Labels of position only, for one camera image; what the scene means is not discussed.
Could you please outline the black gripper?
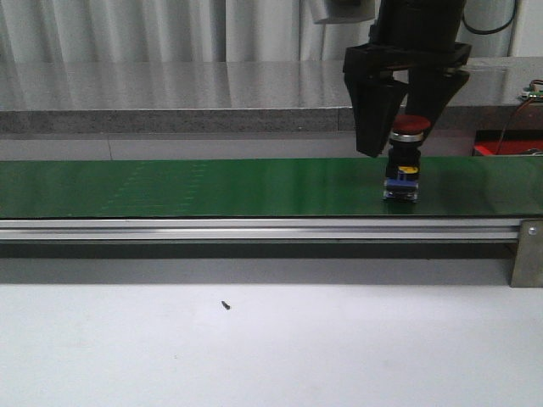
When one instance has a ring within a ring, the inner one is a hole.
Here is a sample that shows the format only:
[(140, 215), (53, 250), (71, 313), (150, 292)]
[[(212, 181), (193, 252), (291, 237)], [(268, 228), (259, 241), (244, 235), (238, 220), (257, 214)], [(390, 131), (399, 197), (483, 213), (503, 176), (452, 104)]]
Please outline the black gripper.
[[(465, 4), (382, 1), (369, 42), (346, 49), (344, 82), (359, 153), (373, 158), (381, 154), (408, 85), (406, 114), (429, 120), (423, 133), (427, 138), (448, 102), (467, 83), (470, 74), (454, 69), (464, 65), (471, 52), (470, 45), (456, 41)], [(408, 69), (408, 85), (394, 78), (378, 79), (383, 72)]]

